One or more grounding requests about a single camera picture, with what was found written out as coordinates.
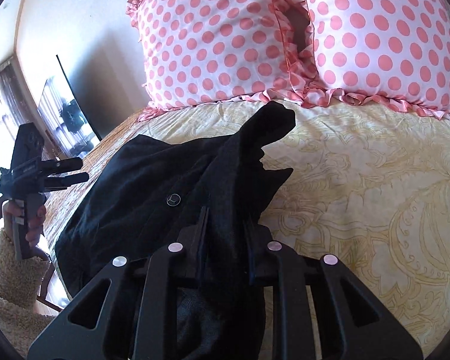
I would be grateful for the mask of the person's left hand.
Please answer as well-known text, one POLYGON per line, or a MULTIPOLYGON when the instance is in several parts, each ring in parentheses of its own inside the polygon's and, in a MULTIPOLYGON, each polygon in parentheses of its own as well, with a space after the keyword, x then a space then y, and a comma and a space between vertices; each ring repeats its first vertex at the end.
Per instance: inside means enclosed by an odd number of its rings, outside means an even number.
MULTIPOLYGON (((12 200, 7 200, 2 204, 2 217, 4 219, 3 230, 13 240, 13 220, 20 217, 22 210, 12 200)), ((37 213, 34 217, 28 219, 28 232, 25 236, 25 240, 28 242, 30 249, 33 250, 37 247, 40 241, 40 235, 43 233, 43 224, 46 220, 46 207, 41 205, 37 209, 37 213)))

